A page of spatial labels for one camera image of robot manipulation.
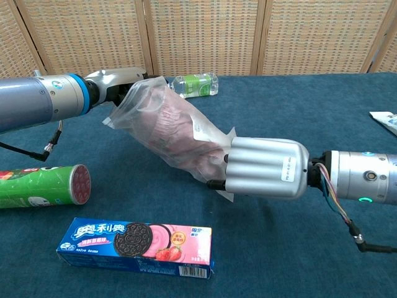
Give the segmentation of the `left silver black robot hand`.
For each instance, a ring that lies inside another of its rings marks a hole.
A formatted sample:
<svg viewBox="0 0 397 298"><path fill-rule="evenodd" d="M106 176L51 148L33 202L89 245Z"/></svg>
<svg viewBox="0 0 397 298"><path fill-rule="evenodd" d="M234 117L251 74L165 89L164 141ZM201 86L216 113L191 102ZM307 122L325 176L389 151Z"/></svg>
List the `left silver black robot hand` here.
<svg viewBox="0 0 397 298"><path fill-rule="evenodd" d="M125 97L125 90L128 91L137 81L158 76L148 74L144 68L131 66L95 71L85 76L84 80L96 85L97 99L92 104L95 107L106 101L116 103L121 97Z"/></svg>

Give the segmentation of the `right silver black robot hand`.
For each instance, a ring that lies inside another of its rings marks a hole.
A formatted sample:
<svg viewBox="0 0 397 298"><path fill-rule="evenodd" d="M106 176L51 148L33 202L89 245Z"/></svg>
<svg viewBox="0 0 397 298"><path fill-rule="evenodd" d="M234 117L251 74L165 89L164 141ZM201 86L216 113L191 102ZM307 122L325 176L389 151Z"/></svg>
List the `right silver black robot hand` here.
<svg viewBox="0 0 397 298"><path fill-rule="evenodd" d="M282 138L235 137L227 154L225 179L209 180L210 189L231 194L294 200L308 187L309 152Z"/></svg>

